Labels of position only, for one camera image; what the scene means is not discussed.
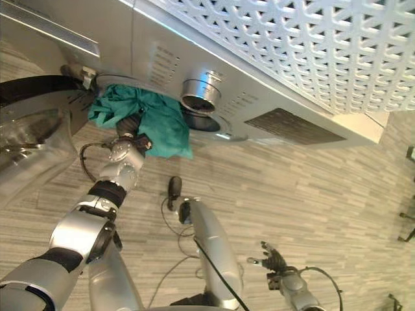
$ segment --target washing machine door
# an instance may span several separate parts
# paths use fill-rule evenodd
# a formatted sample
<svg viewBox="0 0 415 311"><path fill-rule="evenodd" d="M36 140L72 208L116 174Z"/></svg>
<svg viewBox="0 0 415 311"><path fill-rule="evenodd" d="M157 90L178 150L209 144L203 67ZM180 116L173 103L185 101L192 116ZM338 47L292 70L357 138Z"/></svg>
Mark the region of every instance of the washing machine door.
<svg viewBox="0 0 415 311"><path fill-rule="evenodd" d="M72 164L71 136L88 121L93 98L66 76L0 84L0 209Z"/></svg>

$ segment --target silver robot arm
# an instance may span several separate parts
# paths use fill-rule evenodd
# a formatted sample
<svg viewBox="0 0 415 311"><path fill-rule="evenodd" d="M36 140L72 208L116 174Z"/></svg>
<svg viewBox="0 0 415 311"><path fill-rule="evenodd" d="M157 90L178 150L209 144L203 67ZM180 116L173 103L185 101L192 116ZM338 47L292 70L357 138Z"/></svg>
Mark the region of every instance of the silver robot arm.
<svg viewBox="0 0 415 311"><path fill-rule="evenodd" d="M272 270L267 274L268 288L279 290L294 311L325 311L307 288L307 283L295 267L288 266L281 254L269 243L261 242L267 259L248 258L250 264Z"/></svg>
<svg viewBox="0 0 415 311"><path fill-rule="evenodd" d="M112 145L110 163L103 168L98 182L55 227L47 252L22 263L0 280L0 310L61 310L86 264L104 257L106 263L125 269L119 254L111 249L115 248L117 212L126 193L137 183L145 150L151 148L147 136L135 136L138 125L137 117L119 122L120 138ZM95 266L93 282L100 282L105 262ZM118 281L125 288L131 287L129 278ZM141 301L132 300L136 305L131 310L141 310Z"/></svg>

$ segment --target wire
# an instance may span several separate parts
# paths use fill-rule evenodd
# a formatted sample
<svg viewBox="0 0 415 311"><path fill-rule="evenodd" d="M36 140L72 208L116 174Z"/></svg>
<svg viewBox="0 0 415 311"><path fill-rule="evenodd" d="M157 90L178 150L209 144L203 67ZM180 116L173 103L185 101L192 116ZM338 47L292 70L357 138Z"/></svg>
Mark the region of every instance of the wire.
<svg viewBox="0 0 415 311"><path fill-rule="evenodd" d="M196 255L190 255L190 254L188 254L188 253L186 253L184 250L183 250L183 247L182 247L182 245L180 244L180 239L181 238L184 238L184 237L189 237L189 236L193 236L193 240L196 242L196 244L198 245L198 247L199 247L199 249L203 252L203 254L205 255L205 257L208 259L208 261L209 261L209 263L213 266L213 269L215 270L215 272L216 273L218 273L218 276L219 276L219 278L221 279L221 281L225 284L225 286L228 288L228 290L232 293L232 295L236 298L236 300L238 300L238 302L239 302L239 304L246 310L246 311L249 311L249 309L248 309L248 307L243 303L243 301L242 301L242 299L235 293L235 291L232 289L232 287L226 282L226 280L223 278L223 276L220 274L220 272L216 269L216 267L213 265L213 263L212 263L212 261L210 260L210 258L208 257L208 255L206 254L206 252L202 249L202 247L200 247L200 245L198 244L198 242L196 241L196 238L195 238L195 234L194 233L191 233L191 234L188 234L188 235L185 235L184 234L184 232L185 231L187 231L187 230L189 230L190 228L193 228L193 226L192 225L190 225L189 227L186 227L186 228L184 228L184 229L182 229L180 232L177 232L176 230L174 230L172 227L171 227L171 225L168 223L168 221L167 221L167 219L166 219L166 217L165 217L165 215L164 215L164 210L163 210L163 207L164 207L164 205L165 205L165 202L168 200L169 198L165 198L163 201L162 201L162 203L161 203L161 206L160 206L160 211L161 211L161 217L163 218L163 221L164 221L164 223L166 224L166 226L177 236L177 245L178 245L178 248L179 248L179 250L186 256L186 257L184 257L183 259L181 259L181 260L179 260L173 267L171 267L170 268L170 270L161 278L161 280L160 280L160 282L158 283L158 285L157 285L157 287L156 287L156 289L155 289L155 291L154 291L154 293L153 293L153 296L151 297L151 300L150 300L150 303L148 304L148 307L147 308L150 308L151 307L151 305L153 304L153 302L154 302L154 299L156 298L156 296L157 296L157 293L158 293L158 291L159 291L159 289L160 289L160 287L161 287L161 285L163 284L163 281L166 279L166 277L171 273L171 272L173 272L173 270L174 269L176 269L181 263L183 263L184 261L186 261L187 259L190 259L190 258L192 258L192 259L199 259L199 257L198 256L196 256ZM243 277L243 275L244 275L244 268L242 267L242 265L241 264L239 264L238 263L238 265L239 265L239 268L240 268L240 271L241 271L241 277ZM197 275L197 273L200 271L201 269L199 268L199 269L197 269L196 271L195 271L195 277L196 278L198 278L198 279L203 279L203 277L199 277L198 275Z"/></svg>
<svg viewBox="0 0 415 311"><path fill-rule="evenodd" d="M163 210L163 207L164 207L164 203L168 200L169 198L165 198L163 201L162 201L162 203L161 203L161 206L160 206L160 210L161 210L161 217L163 217L163 220L164 220L164 223L166 224L166 226L175 234L175 235L177 235L177 236L182 236L182 237L186 237L186 236L193 236L193 233L192 234L190 234L190 235L184 235L183 233L179 233L179 232L177 232L176 230L174 230L172 227L171 227L171 225L168 223L168 221L167 221L167 219L166 219L166 216L164 215L164 210Z"/></svg>
<svg viewBox="0 0 415 311"><path fill-rule="evenodd" d="M190 229L190 228L193 228L193 226L191 225L190 227L187 227L187 228L184 228L181 232L180 232L180 234L178 235L178 237L177 237L177 246L179 247L179 250L185 255L185 256L188 256L188 257L191 257L191 258L194 258L194 259L199 259L199 256L196 256L196 255L190 255L190 254L188 254L188 253L186 253L184 250L183 250L183 248L182 248L182 246L180 245L180 238L182 238L182 237L184 237L184 236L187 236L187 235L183 235L183 232L184 231L186 231L186 230L188 230L188 229Z"/></svg>
<svg viewBox="0 0 415 311"><path fill-rule="evenodd" d="M339 300L339 303L340 303L340 311L343 311L343 300L342 300L342 295L341 295L342 290L341 290L340 288L338 288L337 283L336 283L336 282L335 282L335 280L334 280L334 279L330 276L330 274L328 274L328 273L327 273L327 272L325 272L323 269L320 269L320 268L318 268L318 267L305 267L304 269L301 269L298 273L299 273L299 274L301 274L301 273L303 273L304 271L307 271L307 270L314 270L314 271L318 271L318 272L320 272L320 273L324 274L326 277L328 277L328 278L330 279L330 281L333 283L333 286L335 287L336 292L337 292L337 295L338 295L338 300Z"/></svg>
<svg viewBox="0 0 415 311"><path fill-rule="evenodd" d="M176 269L181 263L185 262L187 259L192 258L192 257L184 257L183 259L179 260L173 267L170 268L170 270L168 272L166 272L166 274L161 278L160 282L157 284L156 290L154 291L153 296L150 299L150 303L148 304L147 308L151 307L151 304L154 301L154 298L156 298L157 292L160 289L161 284L163 283L163 281L165 280L165 278L173 272L174 269Z"/></svg>
<svg viewBox="0 0 415 311"><path fill-rule="evenodd" d="M86 168L86 165L85 165L86 156L84 156L85 151L91 146L99 146L101 148L107 148L107 149L110 149L110 146L105 143L90 143L90 144L85 144L79 150L80 166L82 167L82 170L84 171L85 175L87 175L88 178L94 183L97 181L97 178Z"/></svg>
<svg viewBox="0 0 415 311"><path fill-rule="evenodd" d="M216 274L218 275L219 279L223 282L223 284L226 286L226 288L231 292L231 294L235 297L235 299L238 301L238 303L241 305L241 307L245 310L245 311L250 311L249 308L245 305L245 303L243 302L243 300L238 296L238 294L233 290L233 288L228 284L228 282L226 282L225 278L222 276L222 274L219 272L219 270L216 268L216 266L214 265L214 263L212 262L212 260L210 259L209 255L205 252L205 250L203 249L203 247L200 245L200 243L198 242L198 240L196 238L193 238L193 240L195 241L197 247L201 250L201 252L203 253L203 255L206 257L207 261L210 263L210 265L212 266L212 268L215 270Z"/></svg>

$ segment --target green towel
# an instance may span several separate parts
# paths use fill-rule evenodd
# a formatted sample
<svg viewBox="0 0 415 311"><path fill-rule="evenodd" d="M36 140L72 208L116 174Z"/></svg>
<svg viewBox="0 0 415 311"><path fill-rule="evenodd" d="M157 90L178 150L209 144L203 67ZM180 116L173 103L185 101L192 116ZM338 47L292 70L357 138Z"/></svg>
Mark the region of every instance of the green towel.
<svg viewBox="0 0 415 311"><path fill-rule="evenodd" d="M138 134L146 133L153 147L146 154L155 157L181 156L191 159L189 127L180 103L157 93L131 86L112 84L95 99L88 118L101 128L115 128L121 119L144 110Z"/></svg>

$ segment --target white lattice panel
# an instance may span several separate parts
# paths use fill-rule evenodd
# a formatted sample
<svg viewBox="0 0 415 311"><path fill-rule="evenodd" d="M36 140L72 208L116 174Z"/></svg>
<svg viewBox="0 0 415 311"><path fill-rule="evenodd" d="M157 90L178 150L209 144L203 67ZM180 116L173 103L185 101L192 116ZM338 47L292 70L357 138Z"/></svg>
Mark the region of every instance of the white lattice panel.
<svg viewBox="0 0 415 311"><path fill-rule="evenodd" d="M415 109L415 0L150 0L337 113Z"/></svg>

